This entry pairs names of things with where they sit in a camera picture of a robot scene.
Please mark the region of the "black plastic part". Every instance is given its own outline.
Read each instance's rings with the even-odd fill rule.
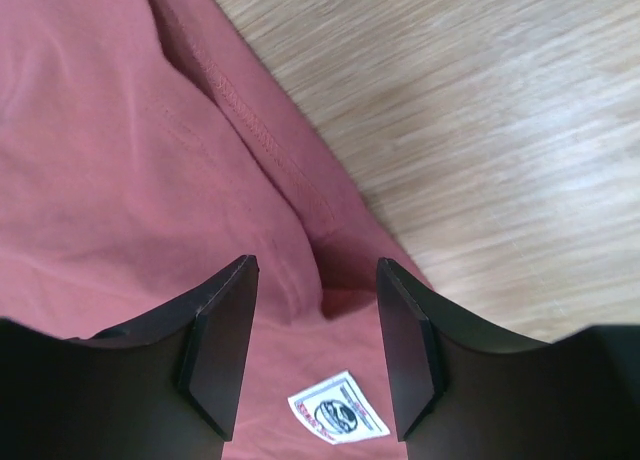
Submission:
[[[216,459],[231,438],[255,307],[255,257],[91,339],[0,319],[8,459]]]
[[[388,259],[378,306],[409,460],[640,458],[640,327],[595,326],[545,344]]]

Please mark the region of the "stitching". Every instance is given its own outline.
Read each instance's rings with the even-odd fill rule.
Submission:
[[[175,114],[165,106],[165,104],[159,99],[159,97],[157,97],[156,95],[153,95],[148,90],[146,90],[146,92],[147,92],[147,98],[149,98],[149,100],[151,100],[154,104],[154,108],[149,109],[149,111],[158,115],[158,117],[164,120],[165,122],[169,122],[163,128],[163,131],[165,131],[171,138],[173,138],[176,142],[178,142],[182,146],[182,148],[184,148],[186,151],[193,151],[195,147],[197,151],[203,153],[204,158],[202,158],[202,160],[207,161],[207,163],[209,164],[213,162],[214,158],[212,157],[209,149],[203,143],[202,138],[193,130],[188,128],[183,122],[181,122],[180,119],[176,117]],[[185,142],[182,136],[173,130],[173,128],[171,127],[172,124],[180,128],[183,128],[184,131],[195,140],[195,145],[189,145],[187,142]],[[202,200],[206,201],[206,199],[204,199],[200,193],[198,193],[198,196]],[[231,200],[241,205],[244,205],[246,207],[246,204],[242,201],[240,197],[233,197],[231,198]],[[255,235],[255,233],[250,232],[248,236],[252,240],[252,243],[261,244],[263,247],[265,247],[265,241],[259,235]],[[287,305],[289,307],[288,308],[289,315],[290,315],[289,322],[291,322],[291,320],[295,318],[303,308],[302,296],[298,289],[297,283],[292,279],[287,269],[283,267],[282,262],[278,258],[278,255],[273,256],[273,258],[277,261],[279,265],[279,268],[277,270],[286,277],[283,280],[291,287],[291,290],[295,292],[295,296],[293,298],[289,296],[285,296],[285,301],[287,302]]]
[[[302,198],[313,199],[311,200],[312,203],[320,205],[322,207],[321,211],[328,214],[329,220],[333,224],[336,218],[326,198],[324,198],[324,196],[320,194],[315,185],[313,185],[313,183],[310,182],[308,178],[306,178],[304,173],[291,158],[282,158],[286,156],[286,153],[284,155],[279,155],[279,152],[276,152],[276,149],[280,149],[281,147],[278,145],[277,141],[275,140],[271,132],[269,132],[264,123],[240,98],[240,95],[238,94],[231,81],[222,73],[219,66],[211,59],[206,50],[200,48],[198,43],[193,40],[192,36],[188,33],[185,25],[179,19],[178,15],[176,15],[175,11],[166,3],[163,5],[163,7],[165,9],[165,13],[169,13],[171,15],[171,23],[173,23],[174,27],[177,27],[180,30],[180,33],[186,39],[190,47],[190,49],[188,50],[189,55],[193,60],[196,61],[196,63],[200,67],[200,70],[205,74],[205,78],[209,82],[209,84],[212,85],[218,92],[220,92],[227,105],[231,107],[232,111],[249,129],[256,140],[258,140],[260,146],[269,155],[276,166],[290,177],[293,185],[299,190],[304,190],[308,193],[311,193],[311,195],[303,194]],[[330,228],[330,230],[335,230],[335,226],[332,225],[332,228]]]

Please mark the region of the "wood grain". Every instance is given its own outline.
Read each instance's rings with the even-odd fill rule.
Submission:
[[[640,0],[217,0],[438,291],[640,321]]]

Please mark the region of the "pink fabric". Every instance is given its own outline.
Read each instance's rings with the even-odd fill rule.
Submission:
[[[375,264],[417,274],[212,0],[0,0],[0,314],[88,337],[257,255],[227,459],[330,446],[286,397],[348,369],[393,427]]]

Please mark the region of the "clothing label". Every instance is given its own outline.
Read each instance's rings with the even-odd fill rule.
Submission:
[[[311,433],[332,445],[389,435],[347,371],[289,397],[289,405]]]

